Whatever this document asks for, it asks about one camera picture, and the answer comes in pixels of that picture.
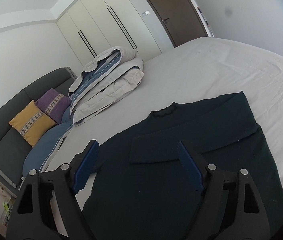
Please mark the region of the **purple patterned cushion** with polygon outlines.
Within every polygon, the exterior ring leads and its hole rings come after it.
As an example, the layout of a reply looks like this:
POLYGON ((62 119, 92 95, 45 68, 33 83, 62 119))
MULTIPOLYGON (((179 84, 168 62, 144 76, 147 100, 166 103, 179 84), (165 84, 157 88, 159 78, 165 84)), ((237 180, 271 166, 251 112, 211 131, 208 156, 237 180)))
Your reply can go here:
POLYGON ((49 89, 43 96, 41 96, 41 98, 35 101, 36 107, 53 119, 57 124, 61 123, 63 113, 70 104, 70 98, 59 93, 54 88, 49 89))

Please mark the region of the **brown wooden door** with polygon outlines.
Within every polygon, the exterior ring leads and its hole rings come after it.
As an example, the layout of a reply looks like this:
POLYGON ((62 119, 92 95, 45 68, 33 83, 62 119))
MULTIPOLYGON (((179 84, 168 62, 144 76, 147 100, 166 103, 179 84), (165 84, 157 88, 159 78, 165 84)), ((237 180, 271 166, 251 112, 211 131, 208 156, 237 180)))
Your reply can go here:
POLYGON ((147 0, 174 47, 207 37, 205 27, 191 0, 147 0))

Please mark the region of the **dark green knit sweater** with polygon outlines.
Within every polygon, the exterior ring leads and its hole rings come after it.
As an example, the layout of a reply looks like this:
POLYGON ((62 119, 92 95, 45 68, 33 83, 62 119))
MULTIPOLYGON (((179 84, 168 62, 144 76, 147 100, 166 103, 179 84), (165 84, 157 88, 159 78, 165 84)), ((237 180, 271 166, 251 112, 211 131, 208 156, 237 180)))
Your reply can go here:
POLYGON ((243 92, 173 103, 100 145, 96 178, 82 210, 97 239, 181 239, 202 198, 179 157, 187 141, 210 164, 246 169, 271 233, 283 224, 283 188, 261 126, 243 92))

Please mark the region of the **dark grey upholstered headboard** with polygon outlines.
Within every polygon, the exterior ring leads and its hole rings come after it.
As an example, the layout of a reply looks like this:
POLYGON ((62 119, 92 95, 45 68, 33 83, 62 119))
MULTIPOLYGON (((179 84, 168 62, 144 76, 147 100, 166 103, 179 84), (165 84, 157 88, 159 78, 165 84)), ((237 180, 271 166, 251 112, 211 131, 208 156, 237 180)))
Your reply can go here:
POLYGON ((18 194, 23 163, 32 147, 9 121, 50 88, 67 95, 76 78, 70 67, 53 70, 24 87, 0 108, 0 184, 13 196, 18 194))

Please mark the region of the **small light switch panel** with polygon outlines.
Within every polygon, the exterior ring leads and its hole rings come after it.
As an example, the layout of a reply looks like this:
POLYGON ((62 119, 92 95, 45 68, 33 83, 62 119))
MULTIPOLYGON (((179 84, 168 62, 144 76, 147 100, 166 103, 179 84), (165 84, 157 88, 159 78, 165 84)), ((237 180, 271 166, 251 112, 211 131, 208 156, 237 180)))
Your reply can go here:
POLYGON ((142 15, 143 17, 145 17, 145 16, 147 16, 147 15, 149 15, 149 14, 150 14, 150 12, 147 10, 147 11, 143 12, 141 15, 142 15))

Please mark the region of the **folded grey blue duvet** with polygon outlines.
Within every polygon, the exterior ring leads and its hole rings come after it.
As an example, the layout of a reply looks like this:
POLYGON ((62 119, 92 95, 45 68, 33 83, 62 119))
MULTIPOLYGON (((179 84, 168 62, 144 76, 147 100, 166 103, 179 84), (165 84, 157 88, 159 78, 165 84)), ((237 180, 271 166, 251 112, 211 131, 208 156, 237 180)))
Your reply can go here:
POLYGON ((70 117, 85 122, 131 93, 144 76, 143 60, 135 49, 115 46, 84 66, 68 90, 70 117))

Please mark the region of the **white wardrobe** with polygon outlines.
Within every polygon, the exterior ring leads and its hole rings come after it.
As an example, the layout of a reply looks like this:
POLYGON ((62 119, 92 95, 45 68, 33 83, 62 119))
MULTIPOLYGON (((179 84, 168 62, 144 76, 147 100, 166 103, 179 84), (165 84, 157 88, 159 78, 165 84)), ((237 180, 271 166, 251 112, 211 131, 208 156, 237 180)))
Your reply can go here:
POLYGON ((82 65, 115 46, 135 49, 143 61, 161 54, 129 0, 77 0, 57 25, 82 65))

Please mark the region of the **yellow patterned cushion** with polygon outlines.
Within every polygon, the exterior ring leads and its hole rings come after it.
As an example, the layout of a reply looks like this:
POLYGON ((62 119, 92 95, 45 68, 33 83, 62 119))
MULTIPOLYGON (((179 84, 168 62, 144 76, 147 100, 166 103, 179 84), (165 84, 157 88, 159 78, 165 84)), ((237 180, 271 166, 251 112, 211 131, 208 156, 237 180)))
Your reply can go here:
POLYGON ((34 147, 46 131, 56 125, 56 122, 41 111, 32 100, 9 121, 9 124, 20 133, 31 147, 34 147))

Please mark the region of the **blue pillow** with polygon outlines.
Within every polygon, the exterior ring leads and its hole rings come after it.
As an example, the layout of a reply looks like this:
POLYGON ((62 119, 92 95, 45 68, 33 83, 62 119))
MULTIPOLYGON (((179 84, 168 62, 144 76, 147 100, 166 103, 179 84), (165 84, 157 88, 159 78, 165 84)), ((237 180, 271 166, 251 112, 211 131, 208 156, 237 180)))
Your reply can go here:
POLYGON ((49 129, 28 153, 23 164, 23 178, 26 178, 31 170, 43 172, 49 166, 55 152, 60 148, 63 139, 73 126, 70 110, 71 107, 68 107, 62 115, 61 123, 49 129))

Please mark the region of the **grey bed sheet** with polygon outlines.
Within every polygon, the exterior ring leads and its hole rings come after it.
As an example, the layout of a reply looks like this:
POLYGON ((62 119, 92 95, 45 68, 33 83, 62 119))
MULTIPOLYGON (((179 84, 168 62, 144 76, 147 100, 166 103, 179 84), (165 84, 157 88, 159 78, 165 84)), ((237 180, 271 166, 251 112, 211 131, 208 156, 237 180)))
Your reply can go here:
POLYGON ((217 167, 245 168, 271 234, 283 225, 283 57, 199 38, 144 64, 128 96, 75 126, 49 169, 92 139, 95 179, 78 195, 97 239, 181 239, 201 200, 177 155, 189 141, 217 167))

